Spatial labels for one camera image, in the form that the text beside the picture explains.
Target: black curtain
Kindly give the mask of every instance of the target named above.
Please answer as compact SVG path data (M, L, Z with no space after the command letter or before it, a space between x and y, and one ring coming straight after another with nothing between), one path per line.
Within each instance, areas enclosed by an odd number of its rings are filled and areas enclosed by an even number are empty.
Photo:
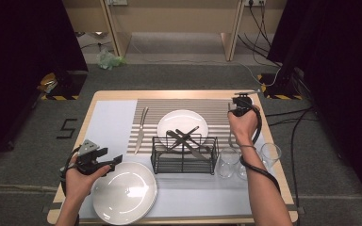
M60 0L0 1L0 143L48 73L87 71Z
M312 28L302 26L307 6L307 1L288 0L269 58L285 62L293 41L306 41L296 34ZM311 41L302 46L301 60L289 66L304 70L325 128L362 183L362 3L334 0L318 6L325 8L316 10L321 19Z

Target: black cable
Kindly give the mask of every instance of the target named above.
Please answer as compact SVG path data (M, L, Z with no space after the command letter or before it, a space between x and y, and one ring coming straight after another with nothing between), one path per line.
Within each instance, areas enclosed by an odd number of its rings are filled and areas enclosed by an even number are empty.
M261 9L261 24L263 24L263 30L264 30L264 34L266 35L267 40L269 40L269 37L267 36L267 31L266 31L266 23L264 22L264 14L266 11L266 7L264 6L264 2L259 1L260 3L260 9Z
M269 179L274 183L274 185L275 185L275 187L277 188L278 192L281 194L281 188L280 188L280 185L278 184L277 179L276 179L274 176L272 176L269 172L267 172L266 170L263 170L263 169L261 169L261 168L257 168L257 167L255 167L255 166L253 166L253 165L245 162L245 161L243 160L242 155L240 156L239 162L240 162L240 164L242 164L242 166L244 166L245 168L248 168L249 170L253 170L253 171L255 171L255 172L258 172L258 173L264 175L265 177L269 178Z
M255 44L254 44L254 50L255 48L257 47L257 41L258 41L258 38L260 37L260 33L257 34L257 37L256 37L256 40L255 40ZM256 63L260 64L257 59L255 58L255 52L252 53L253 57L254 57L254 60Z
M312 109L312 107L308 108L303 114L302 116L298 119L298 121L296 121L295 126L293 127L292 130L292 138L290 140L290 161L291 161L291 166L292 166L292 177L293 177L293 187L295 189L295 197L296 197L296 206L299 208L300 204L299 204L299 193L298 193L298 185L296 182L296 174L295 174L295 160L294 160L294 150L293 150L293 141L295 138L295 132L296 132L296 128L298 127L299 123L301 122L302 118L304 117L304 115L309 112Z
M240 35L238 35L238 38L240 41L242 41L242 43L249 49L249 50L252 50L254 52L254 60L257 64L261 64L261 65L265 65L265 66L270 66L270 67L274 67L274 68L281 68L281 65L279 65L277 62L274 62L274 61L271 61L273 64L275 64L276 66L274 65L270 65L270 64L263 64L263 63L260 63L258 62L256 59L255 59L255 53L261 55L262 57L264 58L267 58L265 55L263 55L262 53L258 52L255 48L252 48L248 43L246 43L241 37Z
M267 41L267 43L269 44L269 46L272 46L272 44L270 43L270 41L269 41L269 39L267 38L267 36L265 36L265 35L263 34L263 31L261 30L261 26L258 24L258 21L257 21L257 19L255 18L254 13L252 12L252 8L249 8L249 10L251 11L252 17L253 17L254 20L255 20L255 23L256 23L256 25L257 25L259 34L261 34L261 35L263 36L263 38Z
M82 46L81 49L84 49L85 47L89 47L89 46L93 46L93 45L98 45L99 50L100 50L102 45L106 45L106 44L109 44L109 43L111 43L111 41L108 41L108 42L105 42L105 43L98 42L98 43L88 44L88 45Z
M289 112L283 112L283 113L277 113L277 114L270 114L270 115L266 115L266 118L271 117L271 116L281 116L281 115L288 115L288 114L303 112L303 111L306 111L306 110L311 109L311 108L313 108L313 107L310 106L309 108L302 109L302 110L295 110L295 111L289 111Z
M60 183L61 183L61 188L63 190L64 196L66 196L66 173L67 173L67 170L69 169L69 164L70 164L70 161L72 160L73 155L76 152L78 152L78 150L79 150L79 148L76 148L70 153L69 157L66 160L66 164L64 165L63 171L60 172L61 173Z
M282 120L282 121L278 121L275 123L271 123L269 124L269 126L274 126L274 125L279 125L279 124L288 124L288 123L293 123L296 122L298 119L287 119L287 120ZM312 120L312 119L301 119L301 121L317 121L317 120Z
M242 43L245 45L246 48L248 48L249 50L255 51L257 54L261 55L262 57L266 57L264 54L258 52L256 49L254 49L252 46L250 46L248 43L246 43L246 42L240 37L240 35L238 35L238 38L239 38L240 41L242 41Z
M246 33L243 33L243 35L245 35L245 39L246 39L248 42L250 42L252 45L255 45L251 40L249 40L248 36L246 36ZM260 50L262 50L262 51L264 51L264 52L266 52L266 53L269 52L269 50L263 49L263 48L261 48L260 46L256 46L255 48L260 49Z
M257 127L256 127L255 137L252 140L252 142L255 143L260 135L261 126L263 125L260 111L257 108L255 108L251 103L241 100L241 99L239 99L239 100L242 101L243 103L245 103L247 106L249 106L255 112L255 114L257 116Z

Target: knife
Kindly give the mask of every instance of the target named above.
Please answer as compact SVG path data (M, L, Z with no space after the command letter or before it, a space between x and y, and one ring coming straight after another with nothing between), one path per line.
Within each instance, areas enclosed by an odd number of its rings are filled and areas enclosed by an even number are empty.
M181 132L179 129L175 129L175 133L181 135L184 140L189 140L190 142L198 145L198 147L201 147L201 148L206 149L206 151L207 151L208 153L210 153L210 148L209 148L209 147L207 147L206 145L202 145L202 144L196 142L195 140L193 140L192 138L190 138L190 136L185 137L186 134L184 134L183 132Z
M187 147L190 150L190 153L196 158L206 159L201 153L196 151L196 149L192 148L183 138L177 135L173 130L168 130L166 133L168 136L175 138L178 142L183 143L185 147Z
M186 134L180 134L182 136L182 139L187 140L190 138L190 135L195 132L196 130L199 129L199 126L196 126L195 128L191 129L189 132L187 132ZM175 148L176 146L180 145L181 141L177 140L170 148L168 151L172 150L173 148Z
M146 113L148 113L149 107L143 108L142 116L140 117L140 130L138 131L138 138L137 138L137 145L135 146L134 154L137 154L138 150L140 149L140 145L142 144L143 140L143 124L145 123Z

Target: person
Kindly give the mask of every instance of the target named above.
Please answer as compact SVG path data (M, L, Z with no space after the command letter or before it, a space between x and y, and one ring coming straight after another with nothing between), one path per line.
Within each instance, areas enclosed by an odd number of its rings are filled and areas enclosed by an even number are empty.
M241 117L228 112L231 132L234 134L243 160L265 170L254 148L252 136L257 127L257 116L253 110ZM292 225L287 207L274 183L262 174L246 169L249 200L255 225Z
M75 154L70 161L74 163ZM68 169L66 172L66 199L61 207L57 226L73 226L84 199L90 194L93 183L110 170L106 165L91 175L84 175L77 169Z
M257 116L253 110L241 117L228 113L231 132L240 146L243 160L250 165L265 170L262 161L253 148L252 136L257 127ZM84 199L90 194L95 180L108 172L104 166L92 175L83 175L77 169L66 173L66 200L61 208L57 226L73 226ZM260 173L246 170L248 176L249 200L255 225L292 225L287 207L274 183Z

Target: yellow black warning tape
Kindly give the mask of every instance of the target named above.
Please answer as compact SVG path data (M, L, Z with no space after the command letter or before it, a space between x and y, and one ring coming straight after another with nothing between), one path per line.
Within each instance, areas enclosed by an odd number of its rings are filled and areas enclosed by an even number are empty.
M41 97L42 100L52 100L52 101L71 101L77 100L78 96L50 96L50 95L43 95Z
M262 81L262 76L261 74L257 76L258 77L258 81L263 84ZM269 94L269 92L267 91L267 87L266 86L261 86L261 91L263 92L264 97L269 98L269 99L281 99L281 100L302 100L302 96L300 95L284 95L284 94Z

